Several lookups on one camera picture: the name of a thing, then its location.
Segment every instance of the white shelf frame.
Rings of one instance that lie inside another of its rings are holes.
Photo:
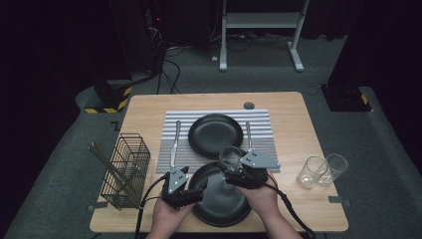
[[[227,0],[223,0],[222,35],[220,49],[220,71],[227,71],[227,29],[228,28],[294,28],[295,35],[288,48],[297,72],[304,71],[304,65],[297,50],[299,37],[304,26],[310,0],[305,0],[301,12],[293,13],[228,13]]]

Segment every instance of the striped placemat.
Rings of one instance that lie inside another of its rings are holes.
[[[226,115],[239,123],[244,133],[241,145],[244,150],[249,148],[246,131],[246,122],[248,121],[251,126],[252,148],[267,154],[273,160],[278,160],[268,110],[169,111],[165,114],[156,174],[163,174],[170,168],[170,149],[174,144],[178,120],[181,121],[181,128],[175,166],[178,168],[189,166],[189,174],[192,174],[202,165],[213,161],[195,152],[188,141],[188,133],[192,124],[209,114]]]

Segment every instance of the dark background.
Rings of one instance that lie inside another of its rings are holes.
[[[103,11],[92,15],[93,20],[112,24],[112,9],[107,7],[107,2],[93,2],[104,6]],[[215,24],[215,1],[180,0],[179,4],[174,4],[175,0],[160,1],[164,5],[166,2],[167,6],[173,4],[177,8],[164,17],[183,23],[172,22],[174,27],[170,34],[186,40],[192,32],[201,29],[198,31],[202,34],[192,41],[203,44],[208,37],[206,33]],[[421,9],[413,1],[366,0],[363,6],[362,2],[311,1],[302,37],[315,39],[327,35],[328,39],[333,39],[349,35],[329,82],[347,88],[372,87],[403,146],[420,170],[416,139],[421,134],[421,68],[418,66],[418,58],[422,56]],[[0,5],[3,100],[0,107],[3,191],[0,236],[7,230],[57,142],[79,115],[75,96],[93,85],[92,71],[101,73],[104,80],[132,80],[131,61],[124,55],[125,46],[113,28],[103,32],[104,35],[96,35],[99,42],[95,46],[83,41],[89,48],[89,57],[97,64],[87,67],[81,58],[81,39],[78,37],[78,30],[87,31],[87,28],[81,27],[75,19],[71,6],[76,3],[16,0],[2,1]],[[258,1],[240,3],[229,1],[228,10],[293,11],[301,8],[301,4],[293,0],[269,0],[268,5]],[[201,18],[204,23],[199,26],[197,21],[187,20],[191,15],[185,14],[198,11],[208,16]],[[189,28],[186,25],[189,23],[196,26]],[[192,32],[177,31],[177,27]],[[105,55],[91,53],[98,46],[105,48]]]

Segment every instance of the yellow black tape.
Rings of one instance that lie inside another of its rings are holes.
[[[127,88],[125,91],[122,92],[120,96],[116,96],[117,99],[115,100],[114,106],[106,106],[106,107],[85,107],[85,112],[88,114],[99,114],[99,113],[119,113],[122,112],[124,107],[127,104],[127,99],[130,95],[132,87]]]

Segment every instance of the hand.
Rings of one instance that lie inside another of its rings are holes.
[[[277,185],[270,178],[270,176],[274,178],[273,173],[269,169],[267,169],[267,172],[269,174],[267,184],[276,187]],[[273,189],[266,186],[257,189],[246,189],[243,187],[238,187],[238,189],[245,194],[249,205],[251,205],[252,209],[254,209],[258,215],[263,216],[268,212],[279,211],[278,194]]]
[[[277,187],[277,182],[270,178],[274,178],[273,173],[269,169],[267,169],[267,172],[269,175],[267,184]],[[257,189],[238,187],[238,189],[245,194],[249,205],[263,220],[270,239],[302,239],[302,236],[280,213],[278,193],[275,190],[267,186]]]
[[[194,206],[195,204],[189,204],[180,208],[180,210],[175,210],[161,200],[161,198],[157,199],[152,214],[152,227],[146,238],[170,238]]]

